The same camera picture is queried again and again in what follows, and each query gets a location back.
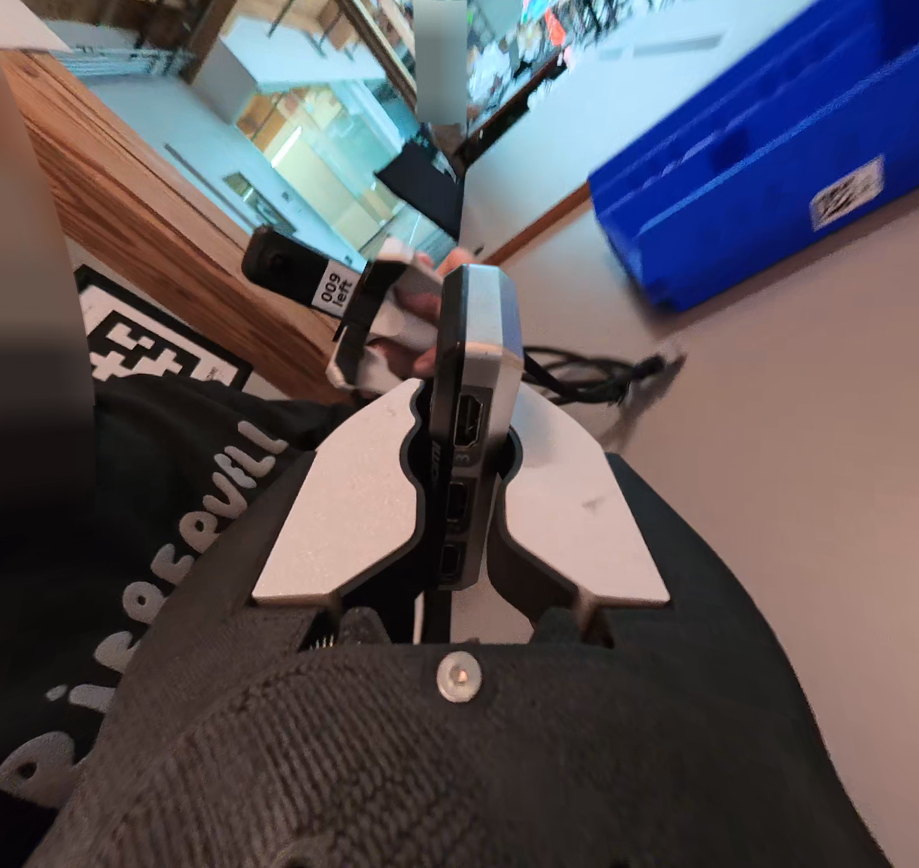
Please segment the person's black hoodie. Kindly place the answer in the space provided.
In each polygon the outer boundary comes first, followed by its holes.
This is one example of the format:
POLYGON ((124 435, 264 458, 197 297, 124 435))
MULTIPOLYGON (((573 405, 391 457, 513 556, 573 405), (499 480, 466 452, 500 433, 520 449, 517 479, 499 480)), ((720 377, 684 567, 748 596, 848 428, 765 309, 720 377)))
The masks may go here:
POLYGON ((86 765, 138 645, 193 564, 355 409, 181 376, 96 383, 95 495, 2 521, 2 866, 86 765))

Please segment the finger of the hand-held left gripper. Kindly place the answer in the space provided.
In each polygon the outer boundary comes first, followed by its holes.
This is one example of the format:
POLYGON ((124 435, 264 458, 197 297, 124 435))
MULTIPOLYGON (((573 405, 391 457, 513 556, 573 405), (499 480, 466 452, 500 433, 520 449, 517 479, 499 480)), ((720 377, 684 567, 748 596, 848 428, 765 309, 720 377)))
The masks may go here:
POLYGON ((414 359, 436 339, 435 325, 397 303, 359 304, 339 322, 326 378, 342 392, 383 395, 412 374, 392 361, 391 351, 414 359))
POLYGON ((421 254, 397 238, 385 238, 370 263, 370 286, 386 292, 441 292, 442 277, 421 254))

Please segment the person's left hand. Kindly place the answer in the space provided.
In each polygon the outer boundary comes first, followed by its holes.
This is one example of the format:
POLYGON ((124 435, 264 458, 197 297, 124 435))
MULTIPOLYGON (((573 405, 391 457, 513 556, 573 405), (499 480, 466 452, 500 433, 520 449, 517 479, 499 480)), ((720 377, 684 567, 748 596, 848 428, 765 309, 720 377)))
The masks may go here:
MULTIPOLYGON (((427 255, 420 254, 421 261, 434 273, 444 279, 452 271, 468 263, 474 263, 476 258, 473 254, 463 248, 454 248, 443 260, 442 263, 434 267, 431 258, 427 255)), ((404 293, 400 295, 403 306, 408 312, 414 314, 420 319, 428 322, 435 328, 439 327, 441 313, 441 293, 404 293)), ((409 370, 411 376, 420 379, 429 379, 434 373, 437 361, 437 346, 431 346, 427 351, 419 353, 410 359, 409 370)))

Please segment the black silver switch box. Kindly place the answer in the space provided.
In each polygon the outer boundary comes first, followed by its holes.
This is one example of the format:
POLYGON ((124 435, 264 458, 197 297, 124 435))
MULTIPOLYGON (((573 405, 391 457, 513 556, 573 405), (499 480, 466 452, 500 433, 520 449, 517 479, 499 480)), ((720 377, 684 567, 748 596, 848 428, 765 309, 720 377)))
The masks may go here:
POLYGON ((510 277, 480 264, 451 271, 443 282, 428 417, 426 537, 440 589, 478 581, 524 356, 510 277))

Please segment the wooden post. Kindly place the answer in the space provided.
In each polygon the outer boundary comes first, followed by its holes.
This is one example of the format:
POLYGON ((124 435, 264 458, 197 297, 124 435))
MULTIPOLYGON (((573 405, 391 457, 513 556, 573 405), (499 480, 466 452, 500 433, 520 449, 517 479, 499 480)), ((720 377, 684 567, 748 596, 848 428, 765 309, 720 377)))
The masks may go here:
POLYGON ((66 237, 283 395, 354 403, 326 377, 333 322, 244 277, 245 230, 49 54, 1 57, 66 237))

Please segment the grey desk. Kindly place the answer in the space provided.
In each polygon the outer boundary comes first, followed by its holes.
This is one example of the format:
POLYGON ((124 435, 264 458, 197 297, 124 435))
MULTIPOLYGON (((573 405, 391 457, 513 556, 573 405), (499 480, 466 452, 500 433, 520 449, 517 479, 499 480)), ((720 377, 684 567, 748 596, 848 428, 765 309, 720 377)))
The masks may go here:
POLYGON ((727 563, 784 645, 845 787, 917 866, 917 192, 693 311, 649 310, 588 205, 509 259, 525 340, 686 362, 575 417, 727 563))

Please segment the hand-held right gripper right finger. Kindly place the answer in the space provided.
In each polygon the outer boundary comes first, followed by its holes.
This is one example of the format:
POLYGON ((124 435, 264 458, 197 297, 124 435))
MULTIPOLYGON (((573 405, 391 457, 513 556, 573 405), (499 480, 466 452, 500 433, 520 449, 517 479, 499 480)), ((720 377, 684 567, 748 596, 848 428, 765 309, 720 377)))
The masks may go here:
POLYGON ((577 421, 523 383, 488 532, 488 577, 530 623, 567 609, 591 625, 601 609, 662 608, 671 595, 604 450, 577 421))

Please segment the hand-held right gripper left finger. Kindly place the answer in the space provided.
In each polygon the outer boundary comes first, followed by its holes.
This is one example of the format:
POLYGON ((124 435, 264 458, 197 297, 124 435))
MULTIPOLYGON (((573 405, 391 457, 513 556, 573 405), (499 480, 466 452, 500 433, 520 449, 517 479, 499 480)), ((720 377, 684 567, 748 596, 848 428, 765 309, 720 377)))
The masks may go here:
POLYGON ((261 607, 343 609, 430 581, 426 497, 409 463, 424 383, 409 379, 353 414, 316 450, 251 597, 261 607))

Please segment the blue plastic bin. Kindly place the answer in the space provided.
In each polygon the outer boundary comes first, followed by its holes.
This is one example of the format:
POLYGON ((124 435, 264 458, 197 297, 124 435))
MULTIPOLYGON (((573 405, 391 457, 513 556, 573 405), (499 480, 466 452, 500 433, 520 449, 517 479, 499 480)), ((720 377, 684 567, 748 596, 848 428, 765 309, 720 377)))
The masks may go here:
POLYGON ((918 184, 918 0, 817 0, 588 178, 654 306, 684 311, 918 184))

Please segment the black white marker board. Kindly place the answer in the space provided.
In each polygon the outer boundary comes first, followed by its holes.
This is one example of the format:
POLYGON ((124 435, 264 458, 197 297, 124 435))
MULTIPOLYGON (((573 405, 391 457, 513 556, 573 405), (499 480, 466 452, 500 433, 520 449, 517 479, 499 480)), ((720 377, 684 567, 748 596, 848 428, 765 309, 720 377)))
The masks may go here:
POLYGON ((241 391, 252 365, 104 274, 82 265, 75 282, 94 380, 186 378, 241 391))

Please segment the white paper notice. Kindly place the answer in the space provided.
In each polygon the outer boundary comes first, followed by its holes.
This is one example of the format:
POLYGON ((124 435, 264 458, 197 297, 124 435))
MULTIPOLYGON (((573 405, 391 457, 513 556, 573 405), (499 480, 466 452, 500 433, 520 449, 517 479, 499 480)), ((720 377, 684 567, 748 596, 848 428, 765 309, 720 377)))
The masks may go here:
POLYGON ((1 50, 69 54, 71 49, 21 0, 1 0, 1 50))

